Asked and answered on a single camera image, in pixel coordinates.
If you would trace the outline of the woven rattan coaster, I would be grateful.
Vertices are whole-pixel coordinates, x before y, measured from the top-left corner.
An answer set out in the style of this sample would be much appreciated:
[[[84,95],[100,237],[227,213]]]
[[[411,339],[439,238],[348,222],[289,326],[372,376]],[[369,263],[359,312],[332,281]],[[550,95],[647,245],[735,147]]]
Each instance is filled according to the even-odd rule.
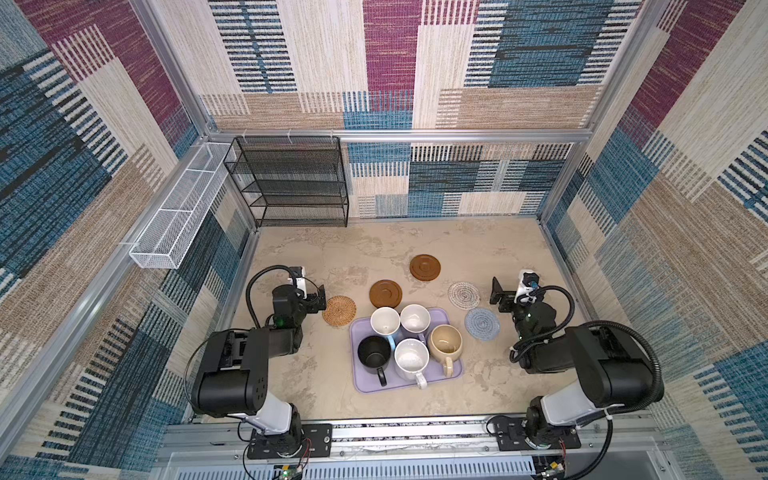
[[[327,300],[322,317],[331,327],[340,328],[351,323],[356,313],[356,303],[350,297],[339,295]]]

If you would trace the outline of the blue grey woven coaster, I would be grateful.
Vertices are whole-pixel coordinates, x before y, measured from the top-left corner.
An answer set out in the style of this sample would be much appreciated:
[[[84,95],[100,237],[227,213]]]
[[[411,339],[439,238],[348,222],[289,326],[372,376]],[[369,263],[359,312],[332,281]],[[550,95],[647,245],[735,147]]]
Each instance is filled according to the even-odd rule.
[[[494,340],[500,333],[501,326],[496,315],[485,308],[474,308],[467,312],[465,320],[467,332],[480,341]]]

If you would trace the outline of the white multicolour woven coaster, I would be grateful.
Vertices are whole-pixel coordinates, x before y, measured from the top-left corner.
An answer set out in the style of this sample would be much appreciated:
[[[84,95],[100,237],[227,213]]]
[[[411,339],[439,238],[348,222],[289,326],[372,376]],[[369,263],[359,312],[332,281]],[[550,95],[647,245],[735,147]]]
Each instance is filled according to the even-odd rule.
[[[469,311],[479,306],[480,292],[469,282],[456,282],[448,289],[448,299],[456,308]]]

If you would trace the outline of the small brown wooden coaster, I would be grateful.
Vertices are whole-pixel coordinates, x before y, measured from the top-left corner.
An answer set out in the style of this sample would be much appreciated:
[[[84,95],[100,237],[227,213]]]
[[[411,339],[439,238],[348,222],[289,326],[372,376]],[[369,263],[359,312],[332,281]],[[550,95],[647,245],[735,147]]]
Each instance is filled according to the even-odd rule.
[[[379,280],[371,286],[369,300],[376,308],[397,308],[402,301],[402,289],[394,280]]]

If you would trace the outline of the light blue mug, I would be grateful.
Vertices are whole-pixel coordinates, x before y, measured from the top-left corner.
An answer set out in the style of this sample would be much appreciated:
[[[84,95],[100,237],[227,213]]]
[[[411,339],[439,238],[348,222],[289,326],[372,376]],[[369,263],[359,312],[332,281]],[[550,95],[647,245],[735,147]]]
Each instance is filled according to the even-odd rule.
[[[400,314],[394,308],[377,308],[370,317],[370,326],[376,334],[389,342],[392,351],[396,349],[401,322]]]

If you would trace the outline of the large brown wooden coaster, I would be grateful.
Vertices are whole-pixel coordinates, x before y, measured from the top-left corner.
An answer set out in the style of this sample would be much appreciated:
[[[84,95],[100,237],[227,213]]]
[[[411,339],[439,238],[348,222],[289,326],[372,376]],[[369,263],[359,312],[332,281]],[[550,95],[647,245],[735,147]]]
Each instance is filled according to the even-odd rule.
[[[411,259],[409,271],[419,281],[432,281],[440,275],[441,263],[432,255],[419,254]]]

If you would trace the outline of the lavender mug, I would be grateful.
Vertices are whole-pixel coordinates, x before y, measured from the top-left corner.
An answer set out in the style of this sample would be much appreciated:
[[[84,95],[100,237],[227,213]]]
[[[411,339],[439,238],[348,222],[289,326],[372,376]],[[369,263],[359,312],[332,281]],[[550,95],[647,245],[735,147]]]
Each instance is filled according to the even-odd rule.
[[[400,312],[401,327],[411,334],[425,334],[431,325],[429,310],[419,304],[405,306]]]

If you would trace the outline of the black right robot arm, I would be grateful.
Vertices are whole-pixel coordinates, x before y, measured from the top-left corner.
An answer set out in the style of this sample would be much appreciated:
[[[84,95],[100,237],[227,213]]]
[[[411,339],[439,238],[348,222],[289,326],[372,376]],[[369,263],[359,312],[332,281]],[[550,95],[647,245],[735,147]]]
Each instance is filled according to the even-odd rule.
[[[663,398],[660,361],[641,334],[606,320],[572,325],[574,297],[539,280],[537,273],[526,270],[515,291],[504,289],[497,279],[491,283],[490,304],[511,315],[518,335],[510,361],[528,374],[574,370],[577,379],[534,398],[509,434],[523,436],[533,449],[559,442],[571,446],[577,427],[643,410]]]

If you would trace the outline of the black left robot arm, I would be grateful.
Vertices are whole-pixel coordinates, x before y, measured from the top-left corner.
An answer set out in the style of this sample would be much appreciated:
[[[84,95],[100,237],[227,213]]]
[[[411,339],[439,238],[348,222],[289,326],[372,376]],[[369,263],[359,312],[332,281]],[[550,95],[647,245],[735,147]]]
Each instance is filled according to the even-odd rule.
[[[273,323],[211,335],[192,384],[190,403],[198,414],[232,417],[253,428],[250,448],[258,455],[295,457],[311,449],[295,405],[268,388],[274,357],[297,353],[302,323],[326,308],[325,289],[305,294],[292,284],[273,289]]]

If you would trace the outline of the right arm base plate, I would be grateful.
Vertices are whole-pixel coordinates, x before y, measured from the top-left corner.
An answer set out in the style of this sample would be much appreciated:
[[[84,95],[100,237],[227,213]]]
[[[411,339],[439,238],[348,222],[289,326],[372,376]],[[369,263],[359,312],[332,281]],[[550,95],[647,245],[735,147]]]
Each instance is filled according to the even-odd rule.
[[[527,451],[582,447],[575,427],[553,426],[544,420],[527,420],[523,416],[495,415],[486,422],[487,433],[500,451]]]

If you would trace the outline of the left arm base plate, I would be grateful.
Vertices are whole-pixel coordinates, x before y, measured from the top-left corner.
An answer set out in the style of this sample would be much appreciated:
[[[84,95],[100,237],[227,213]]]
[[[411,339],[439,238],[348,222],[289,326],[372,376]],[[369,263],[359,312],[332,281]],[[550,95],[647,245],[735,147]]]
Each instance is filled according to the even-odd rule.
[[[311,459],[330,456],[333,426],[330,423],[303,424],[288,432],[264,436],[254,432],[246,450],[248,460],[299,459],[309,452]]]

